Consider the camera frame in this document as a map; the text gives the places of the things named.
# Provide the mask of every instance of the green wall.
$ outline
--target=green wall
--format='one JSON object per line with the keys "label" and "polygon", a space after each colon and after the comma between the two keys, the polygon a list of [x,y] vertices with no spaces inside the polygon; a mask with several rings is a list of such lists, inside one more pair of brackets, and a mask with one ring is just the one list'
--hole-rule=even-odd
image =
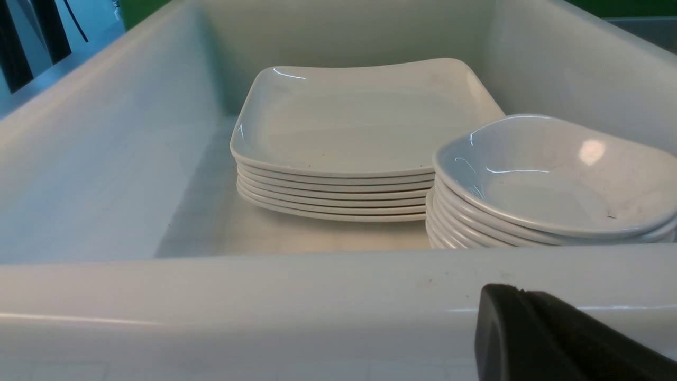
{"label": "green wall", "polygon": [[[169,0],[120,0],[127,29]],[[598,17],[677,16],[677,0],[569,0]]]}

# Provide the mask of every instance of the stack of bowls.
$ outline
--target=stack of bowls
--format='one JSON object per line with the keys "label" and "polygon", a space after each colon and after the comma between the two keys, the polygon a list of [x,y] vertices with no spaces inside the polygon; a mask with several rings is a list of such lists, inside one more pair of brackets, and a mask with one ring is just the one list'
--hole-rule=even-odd
{"label": "stack of bowls", "polygon": [[542,115],[515,115],[433,155],[435,248],[673,242],[677,158]]}
{"label": "stack of bowls", "polygon": [[238,192],[311,218],[424,220],[440,142],[503,117],[458,60],[269,68],[252,85],[231,139]]}

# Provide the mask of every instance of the black plastic object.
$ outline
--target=black plastic object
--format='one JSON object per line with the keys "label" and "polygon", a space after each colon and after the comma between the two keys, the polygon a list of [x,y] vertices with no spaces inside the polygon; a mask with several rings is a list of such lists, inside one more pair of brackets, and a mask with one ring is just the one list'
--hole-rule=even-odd
{"label": "black plastic object", "polygon": [[70,54],[70,45],[56,7],[56,0],[32,0],[35,16],[40,24],[51,63],[55,64]]}
{"label": "black plastic object", "polygon": [[482,289],[475,332],[480,381],[667,381],[677,363],[545,292]]}
{"label": "black plastic object", "polygon": [[0,68],[11,93],[33,80],[7,0],[0,0]]}

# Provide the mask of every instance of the stainless steel surface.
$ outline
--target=stainless steel surface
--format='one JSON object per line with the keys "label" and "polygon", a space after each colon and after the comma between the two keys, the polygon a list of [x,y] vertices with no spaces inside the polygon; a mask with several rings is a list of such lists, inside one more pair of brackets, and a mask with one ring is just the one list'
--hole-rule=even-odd
{"label": "stainless steel surface", "polygon": [[123,34],[125,34],[125,27],[122,22],[113,24],[97,38],[92,39],[84,48],[73,52],[56,65],[35,77],[28,85],[24,86],[10,97],[0,101],[0,119],[5,118],[14,110],[43,92],[49,86],[58,82],[61,78],[65,77],[68,73],[82,65],[82,63],[95,56]]}
{"label": "stainless steel surface", "polygon": [[607,21],[677,54],[677,17],[607,18]]}

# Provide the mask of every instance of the black cable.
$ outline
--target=black cable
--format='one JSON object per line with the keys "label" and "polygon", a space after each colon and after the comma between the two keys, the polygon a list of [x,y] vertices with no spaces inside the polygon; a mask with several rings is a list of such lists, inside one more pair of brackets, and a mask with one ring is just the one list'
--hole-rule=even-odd
{"label": "black cable", "polygon": [[73,14],[73,10],[70,8],[70,4],[68,4],[68,0],[64,0],[64,4],[66,4],[66,9],[68,9],[68,13],[70,14],[70,18],[73,19],[73,22],[75,23],[75,27],[78,28],[78,31],[80,32],[80,36],[83,37],[83,40],[85,40],[85,42],[89,42],[89,40],[87,39],[87,36],[85,36],[85,32],[83,32],[83,29],[80,27],[80,23],[75,18],[75,15]]}

